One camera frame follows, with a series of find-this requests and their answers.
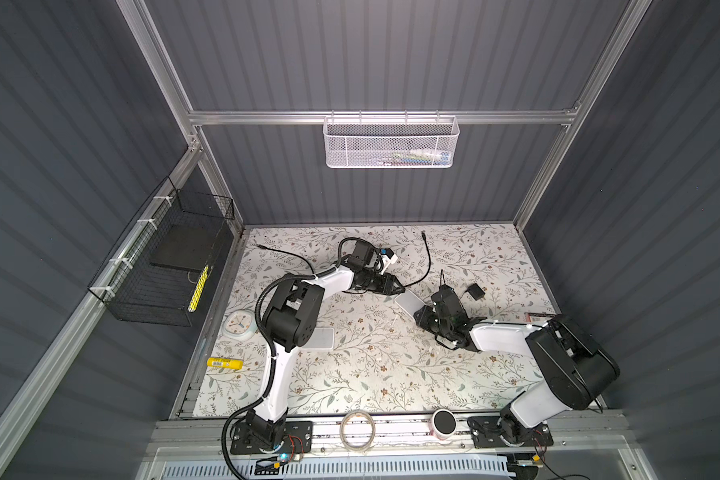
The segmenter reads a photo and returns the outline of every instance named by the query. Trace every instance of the gray ceiling panel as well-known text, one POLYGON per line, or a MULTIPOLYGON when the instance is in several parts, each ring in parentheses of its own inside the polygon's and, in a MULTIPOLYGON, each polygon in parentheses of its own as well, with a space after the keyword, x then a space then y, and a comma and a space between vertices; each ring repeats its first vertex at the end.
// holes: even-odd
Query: gray ceiling panel
POLYGON ((451 168, 332 169, 317 125, 208 125, 249 225, 512 220, 560 127, 467 125, 451 168))
POLYGON ((626 0, 148 0, 196 110, 571 107, 626 0))

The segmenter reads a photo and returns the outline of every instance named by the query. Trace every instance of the yellow marker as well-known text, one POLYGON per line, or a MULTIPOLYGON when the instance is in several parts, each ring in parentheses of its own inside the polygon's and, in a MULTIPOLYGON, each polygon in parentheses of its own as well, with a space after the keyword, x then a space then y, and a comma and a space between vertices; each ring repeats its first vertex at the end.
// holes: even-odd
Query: yellow marker
POLYGON ((242 360, 237 359, 221 359, 212 356, 208 359, 208 366, 221 367, 223 369, 240 370, 242 368, 242 360))
POLYGON ((206 280, 208 280, 208 265, 202 269, 200 278, 197 279, 195 294, 192 295, 192 301, 190 302, 190 312, 194 312, 197 308, 197 303, 200 302, 200 294, 202 293, 202 288, 206 285, 206 280))

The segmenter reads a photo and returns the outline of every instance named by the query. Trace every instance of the floral tablecloth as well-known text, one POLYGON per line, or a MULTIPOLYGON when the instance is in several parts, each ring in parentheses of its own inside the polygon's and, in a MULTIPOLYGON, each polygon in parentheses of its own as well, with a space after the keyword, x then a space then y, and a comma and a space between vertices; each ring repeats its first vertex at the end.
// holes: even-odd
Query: floral tablecloth
MULTIPOLYGON (((389 272, 410 283, 427 269, 422 231, 432 252, 432 271, 410 290, 423 300, 438 288, 442 269, 446 283, 460 295, 471 283, 486 290, 478 301, 461 296, 471 316, 524 322, 525 312, 553 311, 515 228, 489 224, 253 229, 227 312, 252 309, 263 288, 287 271, 309 272, 302 260, 257 244, 303 255, 320 271, 335 261, 342 238, 360 236, 391 247, 400 258, 389 272)), ((351 248, 352 243, 345 246, 347 252, 351 248)), ((323 301, 318 326, 336 330, 335 349, 299 353, 289 387, 291 414, 501 408, 541 378, 531 357, 442 348, 392 297, 336 294, 323 301)), ((244 367, 208 368, 194 416, 228 416, 256 398, 265 353, 259 333, 244 343, 219 336, 213 355, 242 359, 244 367)))

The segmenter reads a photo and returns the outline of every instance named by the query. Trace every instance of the clock face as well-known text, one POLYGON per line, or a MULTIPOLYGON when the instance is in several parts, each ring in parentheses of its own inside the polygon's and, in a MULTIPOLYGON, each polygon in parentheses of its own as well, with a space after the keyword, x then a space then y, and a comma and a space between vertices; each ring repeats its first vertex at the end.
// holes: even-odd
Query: clock face
POLYGON ((248 330, 251 322, 253 322, 253 315, 250 312, 238 310, 226 318, 224 330, 233 335, 241 335, 248 330))

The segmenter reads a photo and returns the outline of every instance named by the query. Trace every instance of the black wire basket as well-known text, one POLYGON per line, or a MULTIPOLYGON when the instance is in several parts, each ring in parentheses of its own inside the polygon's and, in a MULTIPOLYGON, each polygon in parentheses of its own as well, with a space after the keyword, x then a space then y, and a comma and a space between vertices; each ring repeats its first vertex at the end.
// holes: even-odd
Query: black wire basket
POLYGON ((174 189, 150 220, 138 221, 144 227, 133 245, 112 260, 115 246, 88 290, 118 320, 173 326, 192 326, 195 318, 203 321, 234 241, 232 199, 174 189), (181 256, 182 235, 187 233, 204 240, 192 250, 199 267, 167 265, 164 243, 173 244, 173 252, 181 256), (116 265, 109 282, 95 285, 111 262, 116 265))

